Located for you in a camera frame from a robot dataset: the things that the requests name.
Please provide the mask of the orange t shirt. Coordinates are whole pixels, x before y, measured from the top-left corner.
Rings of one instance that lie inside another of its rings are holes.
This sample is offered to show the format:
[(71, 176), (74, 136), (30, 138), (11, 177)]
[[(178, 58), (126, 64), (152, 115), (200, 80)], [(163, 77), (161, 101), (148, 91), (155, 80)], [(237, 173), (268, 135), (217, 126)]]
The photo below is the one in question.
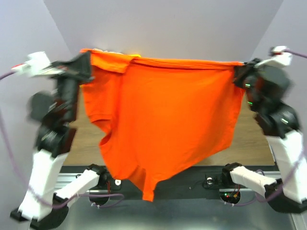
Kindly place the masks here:
[(237, 61), (156, 59), (89, 50), (81, 89), (113, 178), (153, 201), (157, 184), (231, 146), (244, 90)]

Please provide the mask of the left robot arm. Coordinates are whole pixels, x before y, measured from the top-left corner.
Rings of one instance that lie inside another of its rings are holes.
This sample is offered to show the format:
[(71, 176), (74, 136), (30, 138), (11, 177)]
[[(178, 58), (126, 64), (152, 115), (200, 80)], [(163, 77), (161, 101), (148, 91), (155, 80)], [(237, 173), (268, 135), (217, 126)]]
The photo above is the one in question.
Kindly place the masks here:
[(92, 164), (73, 182), (55, 190), (77, 131), (70, 123), (77, 118), (79, 88), (93, 79), (90, 53), (81, 53), (69, 61), (50, 62), (44, 52), (36, 52), (12, 70), (56, 81), (54, 92), (40, 91), (30, 99), (29, 116), (40, 123), (33, 168), (26, 195), (10, 214), (18, 222), (29, 221), (32, 230), (52, 230), (64, 221), (79, 196), (107, 180), (106, 169)]

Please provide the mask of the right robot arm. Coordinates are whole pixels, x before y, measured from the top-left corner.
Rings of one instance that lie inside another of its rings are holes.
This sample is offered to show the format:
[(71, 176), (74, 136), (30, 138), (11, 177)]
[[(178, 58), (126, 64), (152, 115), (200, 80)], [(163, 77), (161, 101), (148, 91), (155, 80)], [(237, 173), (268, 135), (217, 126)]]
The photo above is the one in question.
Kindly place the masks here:
[(234, 84), (246, 91), (250, 110), (255, 112), (254, 119), (273, 151), (281, 177), (264, 176), (235, 162), (222, 169), (223, 185), (242, 185), (279, 213), (305, 212), (307, 160), (296, 111), (282, 101), (291, 86), (287, 73), (275, 66), (247, 63), (235, 69)]

